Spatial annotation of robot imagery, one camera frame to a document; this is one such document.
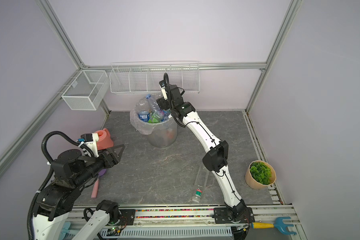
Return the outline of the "lime green label bottle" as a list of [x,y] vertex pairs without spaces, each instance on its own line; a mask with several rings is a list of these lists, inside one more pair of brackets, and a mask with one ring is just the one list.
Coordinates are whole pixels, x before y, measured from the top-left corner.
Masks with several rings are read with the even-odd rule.
[[150,117],[148,122],[150,124],[160,123],[165,116],[165,112],[163,110],[157,110],[150,113]]

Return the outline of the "tall clear bottle green-red cap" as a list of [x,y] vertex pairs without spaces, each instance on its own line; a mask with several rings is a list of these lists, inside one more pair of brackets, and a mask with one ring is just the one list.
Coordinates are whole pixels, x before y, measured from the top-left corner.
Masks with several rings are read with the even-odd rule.
[[201,201],[203,192],[206,188],[206,184],[208,181],[209,172],[210,171],[204,165],[200,165],[197,178],[195,181],[195,191],[192,197],[192,201],[195,203],[200,203]]

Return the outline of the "blue cartoon label water bottle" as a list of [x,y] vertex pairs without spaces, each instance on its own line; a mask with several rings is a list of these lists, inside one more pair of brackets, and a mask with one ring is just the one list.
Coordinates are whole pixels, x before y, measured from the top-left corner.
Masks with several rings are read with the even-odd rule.
[[158,105],[158,103],[157,103],[154,96],[148,94],[148,95],[146,95],[146,100],[149,103],[149,106],[150,106],[153,113],[161,114],[161,109],[160,109],[160,107],[159,107],[159,105]]

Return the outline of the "orange NFC juice bottle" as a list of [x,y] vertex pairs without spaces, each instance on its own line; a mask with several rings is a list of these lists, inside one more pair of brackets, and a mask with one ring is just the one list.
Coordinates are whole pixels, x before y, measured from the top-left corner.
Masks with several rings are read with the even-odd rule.
[[177,138],[177,130],[166,129],[165,130],[165,138],[168,141],[174,141]]

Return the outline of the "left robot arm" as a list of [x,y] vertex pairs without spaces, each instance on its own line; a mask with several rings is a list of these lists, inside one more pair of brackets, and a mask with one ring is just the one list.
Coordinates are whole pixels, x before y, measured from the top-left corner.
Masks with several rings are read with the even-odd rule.
[[[53,159],[47,143],[55,135],[61,136],[75,148]],[[28,238],[57,240],[82,191],[95,184],[102,170],[117,165],[124,149],[125,145],[118,145],[98,150],[94,134],[81,135],[77,141],[60,131],[46,134],[41,150],[50,170],[31,201],[27,215]]]

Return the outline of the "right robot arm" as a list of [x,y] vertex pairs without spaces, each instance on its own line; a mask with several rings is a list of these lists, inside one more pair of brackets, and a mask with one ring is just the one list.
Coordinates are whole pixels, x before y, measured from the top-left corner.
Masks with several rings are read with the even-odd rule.
[[159,84],[163,95],[159,98],[159,107],[170,111],[177,125],[182,128],[189,128],[202,144],[206,152],[203,157],[203,164],[218,181],[228,212],[227,219],[233,223],[238,223],[241,220],[249,222],[250,210],[237,191],[229,172],[229,144],[227,141],[220,140],[208,129],[194,106],[190,102],[184,101],[185,90],[177,85],[170,84],[167,73],[164,73],[163,80]]

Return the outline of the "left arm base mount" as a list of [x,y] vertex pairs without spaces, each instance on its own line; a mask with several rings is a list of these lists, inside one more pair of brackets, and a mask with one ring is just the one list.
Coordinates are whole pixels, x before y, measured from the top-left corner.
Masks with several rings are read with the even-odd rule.
[[120,209],[118,219],[110,220],[108,226],[131,226],[134,224],[135,209]]

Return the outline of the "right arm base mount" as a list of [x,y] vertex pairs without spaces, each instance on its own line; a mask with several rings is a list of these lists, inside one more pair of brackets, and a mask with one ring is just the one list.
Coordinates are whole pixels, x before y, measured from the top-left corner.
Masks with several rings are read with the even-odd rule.
[[228,207],[214,208],[212,215],[216,224],[250,224],[255,222],[251,208],[236,210]]

